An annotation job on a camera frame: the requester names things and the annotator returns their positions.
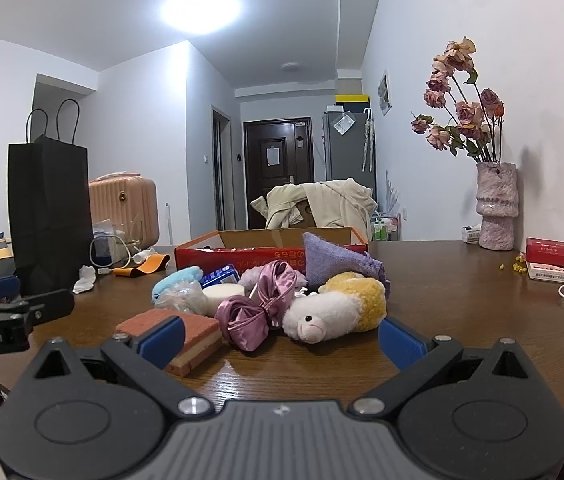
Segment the red box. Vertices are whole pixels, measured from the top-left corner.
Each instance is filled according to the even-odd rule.
[[[564,267],[564,242],[527,238],[524,257],[533,264]]]
[[[284,260],[295,270],[305,272],[302,233],[364,253],[368,245],[352,227],[255,229],[248,231],[212,231],[175,248],[178,269],[198,266],[205,274],[233,264],[239,273],[251,267]]]

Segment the stuffed sheep toy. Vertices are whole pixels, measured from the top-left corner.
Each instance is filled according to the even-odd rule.
[[[343,272],[297,298],[284,314],[282,328],[293,339],[319,343],[350,332],[366,332],[386,317],[384,285],[355,272]]]

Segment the pink suitcase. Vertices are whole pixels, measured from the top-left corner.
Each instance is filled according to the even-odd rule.
[[[89,197],[94,224],[111,219],[114,225],[131,231],[131,239],[140,237],[143,249],[157,243],[160,228],[153,180],[139,173],[111,173],[89,182]]]

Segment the framed picture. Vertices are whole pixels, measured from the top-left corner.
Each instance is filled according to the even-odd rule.
[[[380,85],[377,87],[377,95],[380,98],[380,110],[382,110],[382,115],[386,115],[393,107],[389,93],[389,76],[386,70],[384,71],[382,79],[380,79]]]

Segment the blue box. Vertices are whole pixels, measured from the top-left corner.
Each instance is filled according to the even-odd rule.
[[[239,279],[238,271],[229,264],[222,267],[222,269],[214,270],[210,274],[203,276],[200,285],[202,285],[202,288],[205,288],[218,283],[237,283]]]

